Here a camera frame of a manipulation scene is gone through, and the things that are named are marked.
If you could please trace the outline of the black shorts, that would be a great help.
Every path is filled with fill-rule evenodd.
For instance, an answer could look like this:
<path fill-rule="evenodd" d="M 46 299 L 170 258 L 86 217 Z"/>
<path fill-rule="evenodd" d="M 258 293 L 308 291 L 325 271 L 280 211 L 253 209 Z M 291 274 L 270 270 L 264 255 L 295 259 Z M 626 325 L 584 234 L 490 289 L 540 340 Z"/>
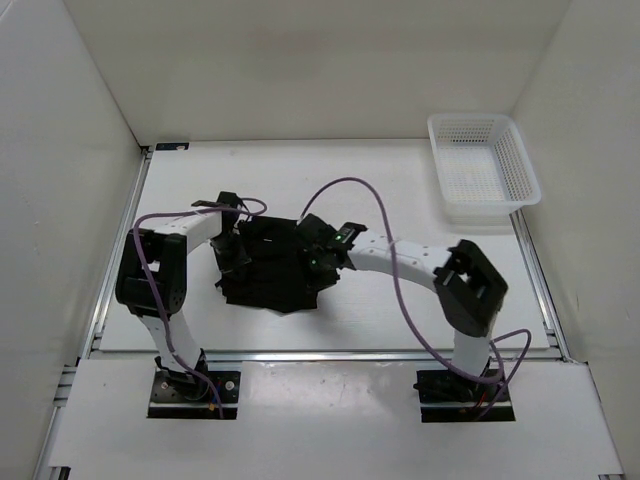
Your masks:
<path fill-rule="evenodd" d="M 308 290 L 299 260 L 296 221 L 255 217 L 229 231 L 241 235 L 251 258 L 245 275 L 222 275 L 215 287 L 230 305 L 290 314 L 318 308 L 322 290 Z"/>

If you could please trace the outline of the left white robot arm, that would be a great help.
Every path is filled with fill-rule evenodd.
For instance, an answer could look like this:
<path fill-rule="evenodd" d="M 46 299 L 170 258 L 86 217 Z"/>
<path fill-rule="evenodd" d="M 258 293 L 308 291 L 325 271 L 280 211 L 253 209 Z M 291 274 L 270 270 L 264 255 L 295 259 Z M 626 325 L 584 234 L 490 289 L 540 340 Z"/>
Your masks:
<path fill-rule="evenodd" d="M 187 211 L 141 216 L 127 234 L 116 279 L 116 300 L 148 330 L 165 381 L 187 401 L 207 401 L 212 409 L 222 406 L 219 388 L 183 312 L 187 259 L 207 244 L 224 277 L 244 278 L 250 259 L 236 225 L 241 216 L 255 215 L 250 201 L 223 191 L 216 201 L 199 200 Z"/>

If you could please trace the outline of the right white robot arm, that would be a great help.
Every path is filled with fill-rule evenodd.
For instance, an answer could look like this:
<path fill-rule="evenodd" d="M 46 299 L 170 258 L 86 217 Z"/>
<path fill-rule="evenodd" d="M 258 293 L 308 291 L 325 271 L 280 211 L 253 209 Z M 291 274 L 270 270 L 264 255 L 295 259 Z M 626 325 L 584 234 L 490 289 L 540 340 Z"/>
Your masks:
<path fill-rule="evenodd" d="M 312 287 L 334 285 L 343 269 L 376 272 L 392 278 L 397 301 L 408 326 L 419 343 L 451 373 L 449 387 L 460 399 L 470 400 L 485 385 L 501 381 L 504 362 L 497 357 L 497 372 L 486 374 L 490 356 L 496 354 L 491 334 L 496 316 L 508 291 L 503 276 L 480 247 L 461 240 L 449 248 L 396 241 L 364 225 L 347 222 L 336 229 L 308 214 L 294 229 L 302 250 L 302 264 Z M 450 361 L 431 347 L 410 318 L 401 293 L 406 280 L 433 292 L 444 318 L 454 329 Z"/>

